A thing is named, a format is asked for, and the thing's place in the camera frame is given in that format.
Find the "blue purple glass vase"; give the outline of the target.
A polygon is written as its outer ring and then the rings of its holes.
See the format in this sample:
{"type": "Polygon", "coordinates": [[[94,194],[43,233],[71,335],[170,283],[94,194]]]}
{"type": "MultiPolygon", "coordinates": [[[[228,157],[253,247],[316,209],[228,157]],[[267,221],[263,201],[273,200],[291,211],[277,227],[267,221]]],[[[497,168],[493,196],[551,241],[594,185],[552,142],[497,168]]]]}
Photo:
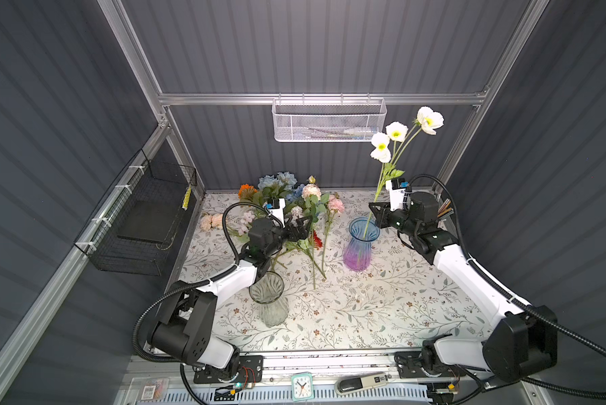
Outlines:
{"type": "Polygon", "coordinates": [[[372,246],[381,230],[370,216],[352,220],[348,230],[350,241],[343,251],[343,263],[352,271],[362,272],[370,266],[372,246]]]}

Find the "pink rose stem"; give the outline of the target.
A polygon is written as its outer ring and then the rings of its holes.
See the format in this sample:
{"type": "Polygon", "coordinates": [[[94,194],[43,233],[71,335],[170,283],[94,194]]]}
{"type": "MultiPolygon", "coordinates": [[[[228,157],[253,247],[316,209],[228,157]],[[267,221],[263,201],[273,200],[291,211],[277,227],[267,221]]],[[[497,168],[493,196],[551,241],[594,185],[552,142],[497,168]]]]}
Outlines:
{"type": "Polygon", "coordinates": [[[338,194],[332,194],[328,199],[327,204],[328,209],[328,217],[324,228],[323,233],[323,248],[322,248],[322,261],[321,261],[321,270],[323,271],[323,275],[325,277],[325,259],[326,259],[326,250],[328,247],[328,237],[330,231],[333,226],[333,222],[335,217],[339,214],[343,214],[345,211],[345,206],[343,205],[343,201],[339,198],[338,194]]]}

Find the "white poppy flower stem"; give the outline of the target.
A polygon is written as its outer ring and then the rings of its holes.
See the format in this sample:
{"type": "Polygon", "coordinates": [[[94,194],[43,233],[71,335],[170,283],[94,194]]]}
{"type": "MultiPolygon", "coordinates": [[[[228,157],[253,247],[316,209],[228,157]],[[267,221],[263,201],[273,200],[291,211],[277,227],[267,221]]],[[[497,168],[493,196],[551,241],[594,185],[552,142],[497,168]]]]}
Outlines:
{"type": "Polygon", "coordinates": [[[377,203],[388,182],[398,179],[404,174],[397,164],[412,141],[420,134],[436,136],[437,129],[445,124],[444,116],[429,106],[422,106],[417,111],[416,118],[409,125],[394,121],[385,127],[385,132],[375,133],[370,143],[373,146],[370,156],[382,164],[377,182],[377,190],[373,202],[377,203]]]}

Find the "cream peach rose stem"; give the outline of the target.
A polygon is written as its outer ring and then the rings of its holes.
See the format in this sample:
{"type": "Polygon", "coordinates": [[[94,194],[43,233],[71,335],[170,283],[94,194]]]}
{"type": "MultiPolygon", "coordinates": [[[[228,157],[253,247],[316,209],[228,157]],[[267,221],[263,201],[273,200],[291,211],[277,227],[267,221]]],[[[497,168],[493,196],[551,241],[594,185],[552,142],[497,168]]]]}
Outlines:
{"type": "Polygon", "coordinates": [[[312,175],[308,177],[307,184],[304,185],[301,197],[303,199],[303,207],[306,210],[312,210],[320,204],[322,200],[322,191],[316,183],[316,178],[312,175]]]}

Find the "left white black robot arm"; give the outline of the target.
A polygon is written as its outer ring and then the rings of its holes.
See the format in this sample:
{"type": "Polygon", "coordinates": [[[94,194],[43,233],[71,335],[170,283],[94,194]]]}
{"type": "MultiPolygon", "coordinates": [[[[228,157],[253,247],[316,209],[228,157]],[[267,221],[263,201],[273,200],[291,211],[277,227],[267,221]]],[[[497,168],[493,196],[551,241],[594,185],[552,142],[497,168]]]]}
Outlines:
{"type": "Polygon", "coordinates": [[[312,217],[280,225],[269,217],[253,221],[248,242],[229,268],[202,283],[178,281],[159,302],[146,343],[163,352],[162,360],[204,365],[234,375],[240,367],[237,346],[213,336],[215,313],[239,291],[255,285],[287,242],[305,241],[312,217]]]}

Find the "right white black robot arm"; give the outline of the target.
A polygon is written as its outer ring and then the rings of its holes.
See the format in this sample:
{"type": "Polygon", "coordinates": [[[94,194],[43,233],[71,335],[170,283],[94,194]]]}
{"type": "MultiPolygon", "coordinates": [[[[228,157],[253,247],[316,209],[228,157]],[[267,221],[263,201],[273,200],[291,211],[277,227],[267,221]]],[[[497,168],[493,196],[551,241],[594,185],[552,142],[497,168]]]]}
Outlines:
{"type": "Polygon", "coordinates": [[[378,228],[407,236],[410,248],[454,281],[492,328],[486,339],[448,332],[424,341],[419,361],[427,375],[461,366],[514,383],[556,365],[556,330],[530,315],[526,300],[506,287],[493,287],[495,278],[463,253],[456,236],[439,226],[438,203],[431,194],[411,192],[393,204],[372,202],[369,209],[378,228]]]}

